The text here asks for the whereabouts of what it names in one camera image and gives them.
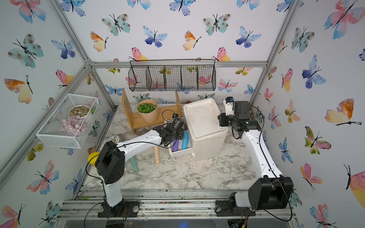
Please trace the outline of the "blue toy microphone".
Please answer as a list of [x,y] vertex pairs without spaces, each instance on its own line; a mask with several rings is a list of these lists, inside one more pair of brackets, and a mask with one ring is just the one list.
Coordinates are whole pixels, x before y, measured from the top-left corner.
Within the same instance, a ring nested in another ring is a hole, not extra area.
[[189,135],[188,131],[185,130],[183,133],[183,140],[182,140],[182,150],[186,150],[188,147]]

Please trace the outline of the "purple toy microphone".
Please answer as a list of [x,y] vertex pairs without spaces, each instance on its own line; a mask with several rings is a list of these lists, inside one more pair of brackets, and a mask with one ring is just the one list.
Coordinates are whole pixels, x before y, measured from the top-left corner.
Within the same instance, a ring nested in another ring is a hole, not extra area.
[[172,148],[172,152],[177,152],[179,150],[179,140],[174,140],[174,145]]

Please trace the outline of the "white drawer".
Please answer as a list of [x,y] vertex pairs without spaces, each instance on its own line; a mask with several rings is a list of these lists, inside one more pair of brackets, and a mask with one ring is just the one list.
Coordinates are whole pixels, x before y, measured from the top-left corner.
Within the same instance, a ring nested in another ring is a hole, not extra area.
[[169,150],[169,154],[172,157],[178,157],[178,156],[183,156],[183,155],[189,155],[192,154],[194,152],[193,146],[192,146],[192,139],[190,136],[190,133],[188,131],[188,135],[189,135],[189,141],[188,141],[188,147],[186,150],[182,150],[182,142],[183,142],[183,138],[181,140],[179,140],[179,150],[177,152],[172,152],[172,148],[168,149]]

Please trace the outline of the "beige toy microphone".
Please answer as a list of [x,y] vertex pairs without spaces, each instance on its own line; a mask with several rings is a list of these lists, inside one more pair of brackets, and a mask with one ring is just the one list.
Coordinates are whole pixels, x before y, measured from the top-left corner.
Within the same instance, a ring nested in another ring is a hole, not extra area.
[[154,147],[154,158],[155,158],[155,164],[160,165],[160,150],[158,146]]

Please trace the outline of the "white plastic drawer unit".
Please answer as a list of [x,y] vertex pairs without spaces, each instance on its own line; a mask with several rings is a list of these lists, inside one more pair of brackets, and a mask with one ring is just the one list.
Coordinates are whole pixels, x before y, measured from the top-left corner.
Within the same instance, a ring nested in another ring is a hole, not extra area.
[[228,128],[219,124],[218,116],[221,112],[215,100],[207,98],[185,104],[183,112],[192,139],[192,160],[201,161],[219,156]]

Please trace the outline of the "green toy microphone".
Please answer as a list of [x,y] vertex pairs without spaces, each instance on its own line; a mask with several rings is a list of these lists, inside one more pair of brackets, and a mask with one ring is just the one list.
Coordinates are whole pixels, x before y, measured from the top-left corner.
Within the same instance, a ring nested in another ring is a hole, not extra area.
[[131,163],[131,165],[132,165],[132,168],[133,168],[134,172],[136,172],[136,173],[137,173],[137,172],[139,171],[139,168],[138,168],[138,164],[137,164],[136,157],[135,157],[135,156],[131,157],[131,158],[129,159],[129,161],[130,161],[130,163]]

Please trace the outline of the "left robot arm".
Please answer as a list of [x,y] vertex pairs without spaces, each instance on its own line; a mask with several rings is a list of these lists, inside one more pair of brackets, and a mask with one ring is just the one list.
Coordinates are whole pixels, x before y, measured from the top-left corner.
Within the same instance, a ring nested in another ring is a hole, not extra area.
[[132,157],[152,147],[172,148],[173,142],[183,139],[187,124],[177,115],[171,121],[158,125],[144,135],[126,142],[105,143],[102,152],[91,160],[103,182],[105,200],[109,207],[114,208],[123,200],[120,179],[125,171],[125,163]]

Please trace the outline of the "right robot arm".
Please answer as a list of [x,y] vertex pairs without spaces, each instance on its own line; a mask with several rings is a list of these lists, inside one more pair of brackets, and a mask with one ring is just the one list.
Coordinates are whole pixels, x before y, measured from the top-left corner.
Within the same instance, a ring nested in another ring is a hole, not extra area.
[[225,111],[218,116],[221,127],[229,127],[233,135],[243,141],[256,168],[256,182],[248,191],[231,194],[233,204],[238,208],[255,211],[284,209],[289,205],[293,190],[290,177],[283,176],[272,159],[264,139],[261,124],[251,119],[248,101],[224,99]]

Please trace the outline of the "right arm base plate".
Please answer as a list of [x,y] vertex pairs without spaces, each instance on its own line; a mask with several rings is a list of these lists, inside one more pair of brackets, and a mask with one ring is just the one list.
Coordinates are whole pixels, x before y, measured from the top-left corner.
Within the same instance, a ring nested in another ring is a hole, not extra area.
[[247,217],[250,212],[251,216],[256,215],[249,207],[237,206],[233,196],[227,199],[216,200],[214,212],[218,217]]

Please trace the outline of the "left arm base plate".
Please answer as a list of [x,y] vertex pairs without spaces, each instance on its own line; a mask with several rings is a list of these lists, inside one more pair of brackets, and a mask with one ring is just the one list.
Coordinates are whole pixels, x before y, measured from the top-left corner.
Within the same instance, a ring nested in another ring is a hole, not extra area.
[[139,208],[140,202],[138,201],[125,201],[123,199],[115,207],[111,207],[104,200],[98,209],[98,218],[136,218]]

